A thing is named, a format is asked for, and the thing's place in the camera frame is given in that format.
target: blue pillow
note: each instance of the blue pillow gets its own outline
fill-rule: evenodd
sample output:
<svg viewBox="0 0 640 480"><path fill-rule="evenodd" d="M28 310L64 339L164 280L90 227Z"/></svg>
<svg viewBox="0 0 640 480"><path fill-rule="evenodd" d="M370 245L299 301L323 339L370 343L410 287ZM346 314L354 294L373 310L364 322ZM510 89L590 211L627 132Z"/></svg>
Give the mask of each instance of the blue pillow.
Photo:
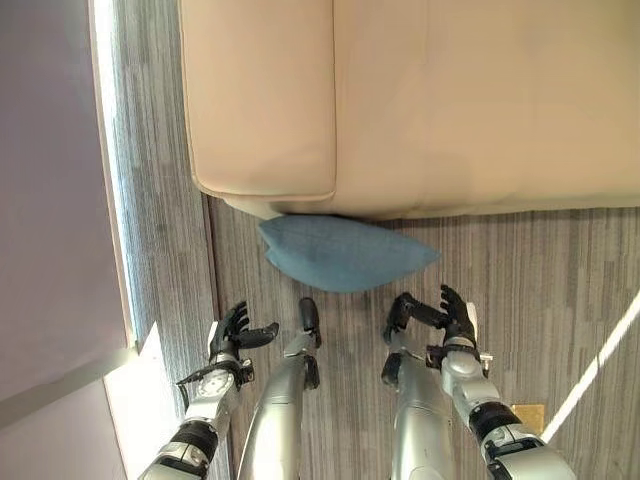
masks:
<svg viewBox="0 0 640 480"><path fill-rule="evenodd" d="M392 230L325 215L278 217L259 229L275 267L328 292L369 290L422 270L440 256Z"/></svg>

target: beige sofa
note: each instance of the beige sofa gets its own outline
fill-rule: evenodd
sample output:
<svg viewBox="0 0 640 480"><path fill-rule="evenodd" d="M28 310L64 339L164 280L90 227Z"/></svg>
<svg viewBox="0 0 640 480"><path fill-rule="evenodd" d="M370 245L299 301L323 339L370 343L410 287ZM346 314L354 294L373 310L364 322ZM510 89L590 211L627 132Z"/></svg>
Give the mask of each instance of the beige sofa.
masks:
<svg viewBox="0 0 640 480"><path fill-rule="evenodd" d="M183 0L193 178L261 217L640 205L640 3Z"/></svg>

